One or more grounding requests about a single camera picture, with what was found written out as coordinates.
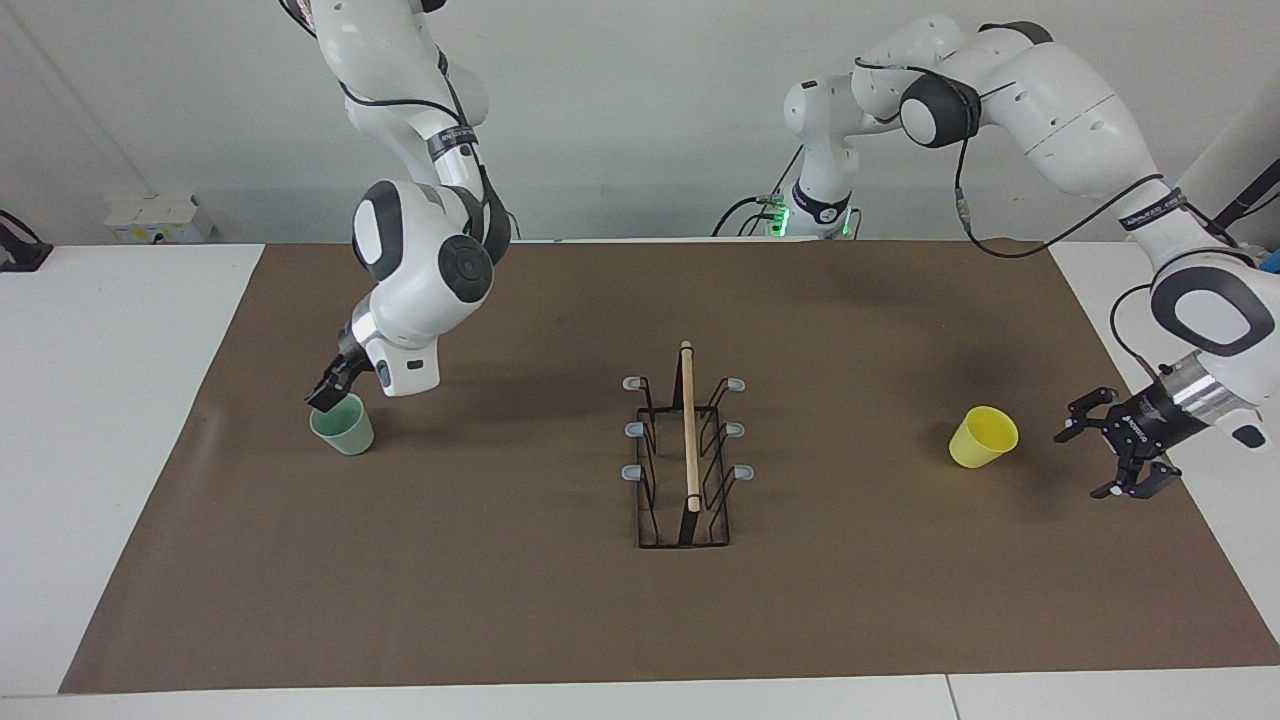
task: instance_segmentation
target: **white wall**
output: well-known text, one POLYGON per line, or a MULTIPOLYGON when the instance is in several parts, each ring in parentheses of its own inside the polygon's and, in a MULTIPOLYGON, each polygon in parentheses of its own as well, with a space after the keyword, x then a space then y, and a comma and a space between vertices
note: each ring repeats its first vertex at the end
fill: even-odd
MULTIPOLYGON (((1280 158, 1280 69, 1253 101, 1204 150, 1183 176, 1181 187, 1207 213, 1226 209, 1280 158)), ((1253 210, 1230 227, 1239 242, 1280 249, 1280 187, 1262 193, 1253 210)))
MULTIPOLYGON (((227 240, 342 241, 364 188, 403 176, 347 124, 314 41, 274 0, 5 4, 146 183, 195 192, 227 240)), ((433 31, 489 85, 483 149, 526 236, 678 236, 772 187, 796 145, 781 122, 791 83, 847 68, 925 12, 1047 26, 1111 79, 1172 178, 1280 58, 1274 0, 453 0, 433 31)), ((97 197, 133 181, 14 59, 12 35, 0 32, 0 204, 55 242, 105 241, 97 197)), ((864 234, 957 234, 955 149, 901 135, 859 146, 864 234)), ((1043 237, 1089 209, 998 129, 969 168, 982 233, 1043 237)), ((1112 225, 1082 237, 1119 237, 1112 225)))

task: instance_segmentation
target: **black wire rack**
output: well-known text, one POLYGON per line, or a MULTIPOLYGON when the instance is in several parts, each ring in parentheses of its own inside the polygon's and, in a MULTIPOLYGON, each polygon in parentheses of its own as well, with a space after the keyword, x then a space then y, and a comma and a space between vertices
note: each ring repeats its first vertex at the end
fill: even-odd
POLYGON ((671 421, 681 419, 685 413, 682 383, 684 377, 677 365, 673 400, 671 405, 658 407, 653 401, 649 378, 636 375, 622 382, 625 389, 643 393, 645 400, 644 406, 636 410, 635 421, 626 427, 627 437, 636 443, 635 464, 622 469, 622 479, 636 486, 636 542, 641 550, 728 546, 732 542, 730 493, 739 480, 755 478, 755 470, 750 465, 732 465, 726 460, 727 441, 741 438, 746 434, 746 428, 739 423, 723 421, 719 405, 726 395, 744 392, 746 383, 737 378, 722 378, 707 405, 695 407, 699 468, 703 469, 699 492, 690 495, 684 482, 666 486, 658 483, 657 465, 664 457, 659 452, 659 437, 666 437, 660 428, 678 424, 678 436, 684 436, 682 423, 671 421), (676 533, 669 532, 673 527, 678 528, 676 533))

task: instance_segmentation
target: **yellow cup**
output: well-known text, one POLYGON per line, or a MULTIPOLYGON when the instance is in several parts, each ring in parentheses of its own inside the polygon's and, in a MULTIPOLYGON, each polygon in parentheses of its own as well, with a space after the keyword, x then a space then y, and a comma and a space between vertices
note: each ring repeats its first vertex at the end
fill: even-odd
POLYGON ((951 459, 977 470, 1018 447, 1018 425, 995 407, 974 407, 951 438, 951 459))

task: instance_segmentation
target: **green light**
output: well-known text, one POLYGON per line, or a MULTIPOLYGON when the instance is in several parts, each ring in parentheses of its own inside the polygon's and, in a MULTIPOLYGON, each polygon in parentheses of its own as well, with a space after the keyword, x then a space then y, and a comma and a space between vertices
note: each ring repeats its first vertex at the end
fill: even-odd
POLYGON ((782 211, 778 217, 773 219, 773 225, 769 228, 773 237, 785 237, 787 234, 787 224, 791 222, 791 209, 783 205, 781 210, 782 211))

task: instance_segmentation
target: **plastic cup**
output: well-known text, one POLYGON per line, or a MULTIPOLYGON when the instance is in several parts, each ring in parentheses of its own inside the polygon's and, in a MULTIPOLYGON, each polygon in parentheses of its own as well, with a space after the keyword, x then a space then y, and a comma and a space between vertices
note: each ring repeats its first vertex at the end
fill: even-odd
POLYGON ((374 445, 374 424, 356 395, 343 397, 328 413, 312 410, 311 432, 343 455, 360 455, 374 445))
POLYGON ((951 438, 951 459, 977 470, 1018 447, 1018 425, 995 407, 974 407, 951 438))

